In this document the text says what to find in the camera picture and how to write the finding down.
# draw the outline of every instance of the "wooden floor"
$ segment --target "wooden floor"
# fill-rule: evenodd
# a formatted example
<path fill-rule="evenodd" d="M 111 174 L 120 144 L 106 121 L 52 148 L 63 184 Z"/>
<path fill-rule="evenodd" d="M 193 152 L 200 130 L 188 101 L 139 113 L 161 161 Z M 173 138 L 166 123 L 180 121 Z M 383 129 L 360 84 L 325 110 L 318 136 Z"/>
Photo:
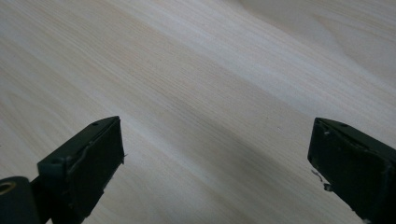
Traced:
<path fill-rule="evenodd" d="M 0 0 L 0 178 L 115 115 L 84 223 L 362 223 L 306 155 L 315 117 L 396 147 L 396 2 Z"/>

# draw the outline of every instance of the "wooden surface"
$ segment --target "wooden surface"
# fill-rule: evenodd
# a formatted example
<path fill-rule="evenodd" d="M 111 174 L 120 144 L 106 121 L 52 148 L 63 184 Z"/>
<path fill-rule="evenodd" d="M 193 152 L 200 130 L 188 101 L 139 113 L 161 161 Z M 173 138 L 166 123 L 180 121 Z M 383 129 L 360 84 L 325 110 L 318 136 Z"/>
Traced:
<path fill-rule="evenodd" d="M 84 223 L 362 223 L 306 155 L 315 117 L 396 147 L 396 4 L 1 0 L 0 178 L 114 115 Z"/>

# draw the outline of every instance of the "light wood grain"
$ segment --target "light wood grain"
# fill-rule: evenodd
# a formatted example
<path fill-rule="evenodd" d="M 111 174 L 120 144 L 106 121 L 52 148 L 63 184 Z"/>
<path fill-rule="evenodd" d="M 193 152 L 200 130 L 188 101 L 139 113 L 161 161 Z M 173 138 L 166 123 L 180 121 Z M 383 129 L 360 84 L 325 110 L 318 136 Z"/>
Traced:
<path fill-rule="evenodd" d="M 306 154 L 315 117 L 396 147 L 396 4 L 0 1 L 0 178 L 114 115 L 84 223 L 362 223 Z"/>

